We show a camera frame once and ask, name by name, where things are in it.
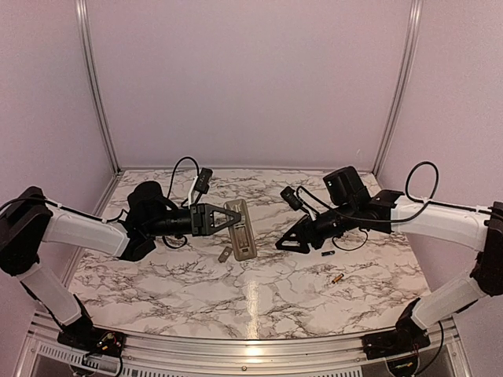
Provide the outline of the grey battery compartment cover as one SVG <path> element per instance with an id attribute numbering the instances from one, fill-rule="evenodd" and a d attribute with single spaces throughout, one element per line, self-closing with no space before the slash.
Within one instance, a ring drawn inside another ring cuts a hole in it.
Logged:
<path id="1" fill-rule="evenodd" d="M 223 249 L 222 253 L 218 257 L 218 262 L 225 263 L 232 253 L 233 253 L 233 250 L 230 247 L 225 247 Z"/>

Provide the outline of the grey white remote control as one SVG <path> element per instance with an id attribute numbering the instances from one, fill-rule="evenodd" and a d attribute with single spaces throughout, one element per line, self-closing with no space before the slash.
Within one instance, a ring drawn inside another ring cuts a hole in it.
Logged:
<path id="1" fill-rule="evenodd" d="M 238 262 L 256 258 L 255 237 L 246 201 L 244 199 L 230 200 L 224 203 L 224 208 L 240 214 L 240 221 L 229 228 L 234 258 Z"/>

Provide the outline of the gold AA battery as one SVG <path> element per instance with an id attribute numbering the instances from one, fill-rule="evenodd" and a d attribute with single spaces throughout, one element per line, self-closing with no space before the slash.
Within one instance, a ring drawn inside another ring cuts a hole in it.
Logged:
<path id="1" fill-rule="evenodd" d="M 336 276 L 335 278 L 332 279 L 331 283 L 332 284 L 336 284 L 338 283 L 340 280 L 342 280 L 344 278 L 344 275 L 343 274 L 340 274 L 339 276 Z"/>

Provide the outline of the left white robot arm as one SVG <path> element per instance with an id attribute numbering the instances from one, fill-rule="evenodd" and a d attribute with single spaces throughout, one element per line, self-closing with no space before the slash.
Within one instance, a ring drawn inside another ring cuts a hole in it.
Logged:
<path id="1" fill-rule="evenodd" d="M 1 208 L 1 270 L 16 277 L 84 350 L 99 343 L 99 332 L 83 304 L 40 262 L 42 243 L 73 245 L 137 262 L 155 249 L 157 237 L 211 236 L 241 220 L 236 211 L 211 204 L 178 207 L 155 181 L 138 185 L 127 202 L 125 219 L 107 221 L 54 203 L 31 186 Z"/>

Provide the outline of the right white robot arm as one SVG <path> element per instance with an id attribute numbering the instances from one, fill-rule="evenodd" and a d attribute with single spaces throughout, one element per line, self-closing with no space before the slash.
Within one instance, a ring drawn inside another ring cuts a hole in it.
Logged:
<path id="1" fill-rule="evenodd" d="M 430 236 L 476 251 L 475 266 L 428 296 L 410 303 L 389 336 L 390 346 L 407 351 L 420 334 L 452 313 L 486 296 L 502 293 L 502 204 L 466 207 L 414 198 L 408 192 L 382 190 L 369 194 L 354 167 L 323 179 L 331 205 L 319 214 L 306 213 L 275 244 L 279 251 L 309 254 L 326 240 L 353 229 L 386 234 Z"/>

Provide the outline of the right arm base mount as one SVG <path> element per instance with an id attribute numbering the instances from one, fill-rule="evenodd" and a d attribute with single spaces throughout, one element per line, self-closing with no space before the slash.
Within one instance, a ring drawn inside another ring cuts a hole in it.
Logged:
<path id="1" fill-rule="evenodd" d="M 419 301 L 416 298 L 404 309 L 392 330 L 362 337 L 363 352 L 368 360 L 417 352 L 431 345 L 427 331 L 419 328 L 412 320 L 413 309 Z"/>

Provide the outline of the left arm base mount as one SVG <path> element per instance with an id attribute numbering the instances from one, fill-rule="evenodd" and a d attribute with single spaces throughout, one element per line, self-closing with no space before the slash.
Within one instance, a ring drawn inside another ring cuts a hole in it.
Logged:
<path id="1" fill-rule="evenodd" d="M 60 324 L 57 341 L 60 344 L 85 351 L 89 355 L 121 357 L 125 334 L 99 328 L 86 314 L 82 314 L 70 324 Z"/>

